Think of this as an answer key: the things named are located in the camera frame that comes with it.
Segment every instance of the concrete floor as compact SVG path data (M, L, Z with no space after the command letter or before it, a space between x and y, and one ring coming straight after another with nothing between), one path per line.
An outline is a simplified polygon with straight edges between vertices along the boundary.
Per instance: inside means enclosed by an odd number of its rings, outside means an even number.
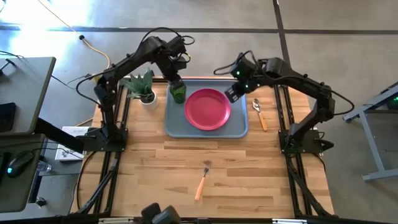
M72 26L278 28L272 0L42 1ZM279 4L285 29L365 30L364 33L367 30L398 30L398 16L394 13L398 1L394 0L279 0ZM87 49L76 34L45 31L63 24L37 1L7 0L0 12L0 23L5 26L23 24L21 30L5 30L4 27L0 30L1 50L25 57L54 56L57 62L53 75L61 80L67 82L96 73L106 66L105 59ZM221 32L213 29L212 33L189 33L197 42L187 48L192 62L181 75L211 75L214 68L232 62L239 52L247 49L252 49L257 58L282 56L276 33ZM144 33L85 32L84 35L117 62L134 51ZM164 39L173 36L154 35ZM397 81L397 35L287 34L286 42L295 70L324 81L356 106ZM82 90L93 96L93 87L94 83L86 83ZM94 108L73 90L51 80L40 116L58 127L70 126L90 118ZM336 100L336 111L347 108L344 101ZM337 116L318 128L326 132L325 139L335 143L324 156L335 213L344 218L397 223L398 178L368 184L362 181L361 175L376 171L376 165L359 121L346 124ZM396 152L390 152L388 157L398 161ZM48 207L38 209L28 205L20 213L0 214L0 219L66 214L75 182L73 175L45 177L39 195L50 192Z

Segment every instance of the wooden table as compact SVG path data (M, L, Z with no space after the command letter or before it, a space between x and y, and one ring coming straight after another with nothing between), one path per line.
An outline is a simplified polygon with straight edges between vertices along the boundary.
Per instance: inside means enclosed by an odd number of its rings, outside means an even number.
M157 202L162 209L173 205L181 217L293 217L287 168L277 136L280 127L274 89L265 86L247 95L249 131L245 137L181 139L169 137L164 130L166 87L166 83L154 83L153 89L159 97L155 111L144 111L138 100L130 102L129 138L120 161L112 216L138 217L144 207ZM295 120L300 121L310 111L307 97L293 89L290 97ZM262 130L257 112L251 107L254 98L262 106L267 132ZM97 109L94 126L100 126L100 121ZM82 204L98 185L103 157L103 153L96 153L83 172ZM309 189L333 213L322 163L311 154L302 157ZM206 178L203 197L196 202L195 192L206 159L213 161L213 167ZM108 189L104 192L102 207ZM304 211L301 191L297 193Z

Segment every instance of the metal bracket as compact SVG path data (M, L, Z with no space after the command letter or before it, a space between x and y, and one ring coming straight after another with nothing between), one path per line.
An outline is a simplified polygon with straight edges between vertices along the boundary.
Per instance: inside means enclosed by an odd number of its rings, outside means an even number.
M319 139L319 133L314 130L309 130L305 134L301 144L292 145L286 140L289 130L279 130L279 144L280 150L283 154L298 154L298 153L322 153L324 148L322 143L317 141Z
M2 70L3 70L7 65L11 64L11 65L15 66L14 62L12 62L11 60L9 60L8 58L6 58L6 62L7 62L7 63L5 63L2 67L0 67L0 75L3 74Z
M120 141L105 142L100 128L89 128L86 136L78 136L84 142L84 151L123 152L126 147L128 129L120 130Z

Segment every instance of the orange-handled fork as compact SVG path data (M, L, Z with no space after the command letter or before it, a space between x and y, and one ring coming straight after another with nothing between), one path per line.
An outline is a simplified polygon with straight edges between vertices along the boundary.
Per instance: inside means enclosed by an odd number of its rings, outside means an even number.
M207 172L209 172L210 166L211 166L210 160L203 161L203 163L205 164L205 174L203 174L203 177L201 178L201 181L200 181L200 184L199 184L199 187L197 190L197 194L195 196L195 200L197 200L197 201L200 200L201 193L203 192L203 186L205 184L206 174L207 174Z

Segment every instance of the orange-handled spoon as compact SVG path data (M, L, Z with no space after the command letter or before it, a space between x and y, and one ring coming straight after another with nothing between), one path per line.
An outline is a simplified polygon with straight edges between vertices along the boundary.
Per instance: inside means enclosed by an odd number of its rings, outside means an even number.
M255 99L253 100L252 105L253 105L253 108L259 113L259 118L260 118L260 122L261 122L262 129L263 129L264 131L267 131L266 122L264 121L264 118L262 117L261 112L260 112L260 108L261 108L261 107L260 107L260 102L259 102L259 100L255 98Z
M200 184L199 184L199 187L197 190L197 194L195 195L195 200L197 200L197 201L200 200L201 193L203 192L203 186L205 184L206 174L207 174L207 172L209 172L210 166L211 166L210 160L206 160L203 163L205 164L205 174L203 174L203 177L201 178L201 181L200 181Z

